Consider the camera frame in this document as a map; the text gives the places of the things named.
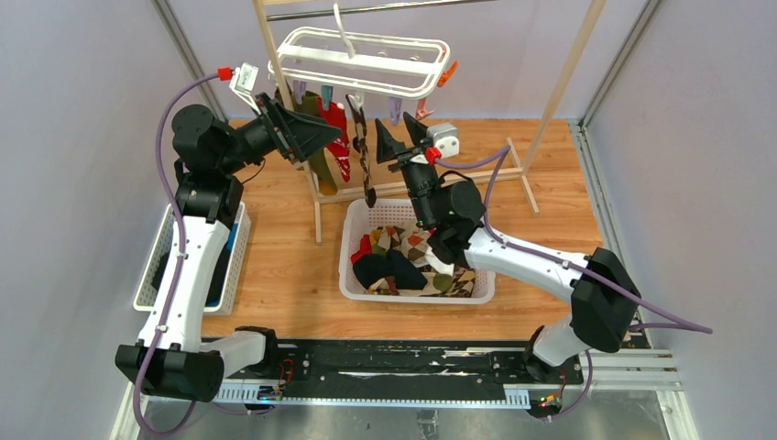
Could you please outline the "brown argyle sock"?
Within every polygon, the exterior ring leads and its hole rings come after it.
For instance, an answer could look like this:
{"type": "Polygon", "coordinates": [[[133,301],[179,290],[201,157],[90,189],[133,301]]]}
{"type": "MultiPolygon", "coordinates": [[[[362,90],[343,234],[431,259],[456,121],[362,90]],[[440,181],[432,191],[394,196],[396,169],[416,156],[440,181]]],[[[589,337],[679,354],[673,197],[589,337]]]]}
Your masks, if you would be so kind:
{"type": "Polygon", "coordinates": [[[351,111],[353,122],[356,126],[356,135],[354,137],[354,147],[359,153],[359,165],[363,172],[363,189],[365,195],[365,202],[368,208],[372,208],[377,201],[377,192],[372,182],[371,169],[370,169],[370,157],[367,145],[367,121],[364,113],[364,109],[355,114],[351,111]]]}

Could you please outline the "olive green striped sock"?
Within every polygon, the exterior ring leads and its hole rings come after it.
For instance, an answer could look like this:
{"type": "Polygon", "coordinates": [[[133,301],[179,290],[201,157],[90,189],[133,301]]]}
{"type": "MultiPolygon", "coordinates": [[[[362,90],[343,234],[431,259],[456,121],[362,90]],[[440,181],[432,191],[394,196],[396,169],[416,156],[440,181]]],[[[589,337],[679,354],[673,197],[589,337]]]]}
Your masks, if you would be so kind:
{"type": "MultiPolygon", "coordinates": [[[[317,104],[319,95],[314,92],[306,92],[301,98],[301,103],[294,104],[294,110],[296,112],[321,118],[321,112],[317,104]]],[[[322,195],[336,195],[338,188],[334,181],[334,177],[329,169],[327,160],[324,156],[323,150],[318,151],[308,160],[312,171],[317,176],[318,186],[322,195]]]]}

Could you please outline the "brown striped sock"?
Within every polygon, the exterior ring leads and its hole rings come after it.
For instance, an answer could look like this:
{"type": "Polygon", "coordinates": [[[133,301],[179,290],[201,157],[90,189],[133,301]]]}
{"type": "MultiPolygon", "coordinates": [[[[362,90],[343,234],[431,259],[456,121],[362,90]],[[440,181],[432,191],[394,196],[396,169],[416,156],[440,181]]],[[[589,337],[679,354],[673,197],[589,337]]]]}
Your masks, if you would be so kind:
{"type": "Polygon", "coordinates": [[[286,88],[285,91],[281,90],[279,87],[275,90],[275,98],[282,104],[287,110],[293,110],[294,109],[294,98],[291,89],[286,88]]]}

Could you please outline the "red christmas sock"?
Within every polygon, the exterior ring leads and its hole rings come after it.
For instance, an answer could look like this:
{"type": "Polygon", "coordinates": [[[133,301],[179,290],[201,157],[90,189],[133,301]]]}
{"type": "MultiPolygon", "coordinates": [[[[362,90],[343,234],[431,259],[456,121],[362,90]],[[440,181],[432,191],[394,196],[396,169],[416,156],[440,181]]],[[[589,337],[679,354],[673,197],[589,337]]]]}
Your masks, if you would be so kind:
{"type": "Polygon", "coordinates": [[[351,180],[351,164],[345,107],[341,103],[329,102],[328,107],[325,108],[322,97],[317,97],[316,103],[320,116],[325,122],[340,130],[338,137],[327,146],[327,149],[334,156],[343,180],[349,182],[351,180]]]}

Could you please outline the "white plastic clip hanger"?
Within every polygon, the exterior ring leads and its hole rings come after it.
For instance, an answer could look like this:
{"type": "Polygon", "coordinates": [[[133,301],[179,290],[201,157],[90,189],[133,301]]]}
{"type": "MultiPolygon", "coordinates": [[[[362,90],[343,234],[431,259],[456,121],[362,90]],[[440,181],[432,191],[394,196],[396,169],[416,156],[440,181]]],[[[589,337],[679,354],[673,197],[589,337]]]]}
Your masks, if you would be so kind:
{"type": "Polygon", "coordinates": [[[350,32],[342,13],[333,4],[335,28],[293,29],[270,56],[270,77],[405,100],[438,87],[452,56],[445,41],[350,32]]]}

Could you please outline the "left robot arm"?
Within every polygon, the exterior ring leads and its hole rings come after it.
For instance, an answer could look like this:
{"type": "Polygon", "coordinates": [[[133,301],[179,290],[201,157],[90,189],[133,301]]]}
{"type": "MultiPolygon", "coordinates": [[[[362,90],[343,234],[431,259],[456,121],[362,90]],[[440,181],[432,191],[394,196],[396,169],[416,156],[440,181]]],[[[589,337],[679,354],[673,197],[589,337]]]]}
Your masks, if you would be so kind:
{"type": "Polygon", "coordinates": [[[210,402],[223,380],[240,369],[248,367],[262,379],[280,369],[270,329],[242,326],[230,336],[202,341],[206,297],[244,190],[235,173],[272,152],[304,162],[342,132],[320,117],[287,110],[265,93],[257,100],[257,117],[239,128],[202,104],[184,106],[170,123],[184,171],[171,204],[168,266],[136,343],[119,346],[115,354],[116,367],[146,395],[210,402]]]}

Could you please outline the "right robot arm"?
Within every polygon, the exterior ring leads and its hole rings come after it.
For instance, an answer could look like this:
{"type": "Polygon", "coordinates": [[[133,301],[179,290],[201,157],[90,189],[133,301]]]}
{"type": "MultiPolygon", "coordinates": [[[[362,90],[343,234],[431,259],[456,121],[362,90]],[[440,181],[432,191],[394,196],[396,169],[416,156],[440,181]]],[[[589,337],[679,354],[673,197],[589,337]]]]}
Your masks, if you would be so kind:
{"type": "Polygon", "coordinates": [[[396,140],[377,120],[377,161],[400,172],[417,225],[430,232],[430,247],[443,263],[508,276],[566,301],[564,319],[539,327],[522,355],[526,374],[545,382],[561,365],[588,349],[620,350],[636,314],[640,293],[610,250],[592,254],[543,247],[499,233],[487,220],[487,204],[475,182],[446,183],[436,167],[457,154],[457,129],[426,126],[403,116],[411,143],[396,140]]]}

